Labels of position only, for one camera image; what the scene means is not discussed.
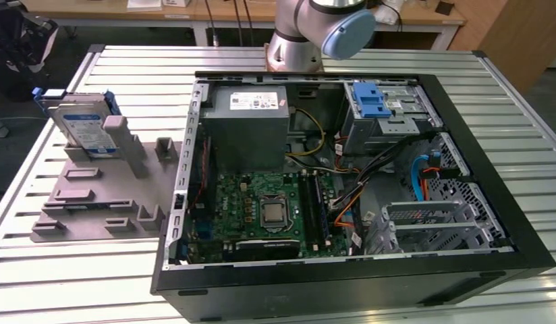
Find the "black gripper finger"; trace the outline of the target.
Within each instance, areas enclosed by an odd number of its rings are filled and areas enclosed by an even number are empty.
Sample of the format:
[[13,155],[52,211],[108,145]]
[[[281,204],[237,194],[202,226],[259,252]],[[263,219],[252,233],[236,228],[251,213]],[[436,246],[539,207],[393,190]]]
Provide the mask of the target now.
[[24,65],[21,36],[0,38],[0,64],[5,65],[14,72],[21,71]]
[[58,24],[49,18],[24,15],[21,49],[24,63],[33,73],[44,67],[58,31]]

